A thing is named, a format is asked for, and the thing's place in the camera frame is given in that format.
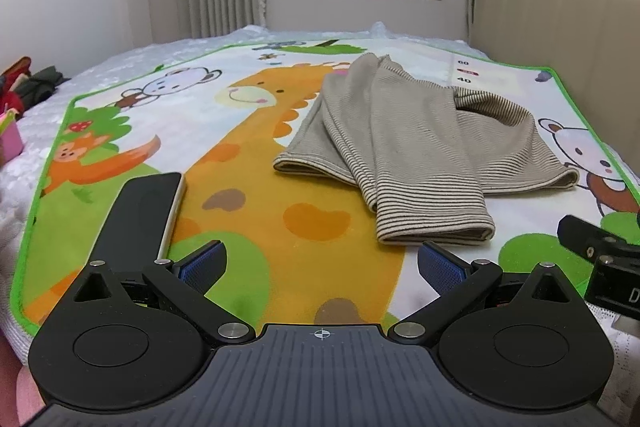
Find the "beige striped knit garment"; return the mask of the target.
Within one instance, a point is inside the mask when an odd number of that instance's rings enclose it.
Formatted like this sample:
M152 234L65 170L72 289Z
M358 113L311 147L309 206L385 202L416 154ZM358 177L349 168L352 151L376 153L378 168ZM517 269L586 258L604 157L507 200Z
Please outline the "beige striped knit garment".
M273 167L358 187L386 244L484 243L496 231L487 197L569 190L579 179L526 108L413 78L372 53L324 77Z

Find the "colourful cartoon animal play mat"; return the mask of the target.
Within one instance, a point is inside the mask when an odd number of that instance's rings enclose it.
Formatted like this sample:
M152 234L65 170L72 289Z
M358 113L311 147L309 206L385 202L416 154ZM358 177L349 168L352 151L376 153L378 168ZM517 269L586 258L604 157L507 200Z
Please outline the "colourful cartoon animal play mat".
M124 184L178 172L164 251L218 239L210 299L248 323L390 325L432 298L416 245L506 271L590 265L574 215L636 241L639 185L548 68L398 39L226 46L75 96L21 132L44 167L10 303L34 333L86 263Z

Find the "beige upholstered headboard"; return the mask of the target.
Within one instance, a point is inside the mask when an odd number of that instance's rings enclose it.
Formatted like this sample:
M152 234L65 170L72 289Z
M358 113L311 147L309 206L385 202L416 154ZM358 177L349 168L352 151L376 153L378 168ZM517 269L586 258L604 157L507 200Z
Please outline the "beige upholstered headboard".
M639 167L640 0L475 0L470 43L548 66L597 135Z

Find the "black smartphone with white edge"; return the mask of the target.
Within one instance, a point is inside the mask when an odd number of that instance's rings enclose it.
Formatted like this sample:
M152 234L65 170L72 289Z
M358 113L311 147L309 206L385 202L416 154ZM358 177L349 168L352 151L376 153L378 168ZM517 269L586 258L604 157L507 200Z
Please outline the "black smartphone with white edge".
M165 257L183 193L180 172L128 180L107 213L88 262L104 261L114 272L138 272Z

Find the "pink box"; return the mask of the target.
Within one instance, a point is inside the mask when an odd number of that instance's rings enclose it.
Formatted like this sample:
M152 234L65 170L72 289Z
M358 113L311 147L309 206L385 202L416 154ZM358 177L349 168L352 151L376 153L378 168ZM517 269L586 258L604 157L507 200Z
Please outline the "pink box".
M9 161L20 155L24 150L24 143L17 128L14 109L9 109L1 114L0 124L0 166L3 167Z

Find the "pile of dark and red clothes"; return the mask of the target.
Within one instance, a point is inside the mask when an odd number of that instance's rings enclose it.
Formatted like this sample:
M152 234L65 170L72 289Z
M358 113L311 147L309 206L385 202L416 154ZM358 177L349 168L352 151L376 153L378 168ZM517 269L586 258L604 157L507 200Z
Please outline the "pile of dark and red clothes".
M68 80L55 66L31 72L32 59L23 56L1 73L1 113L21 118L26 110L47 101Z

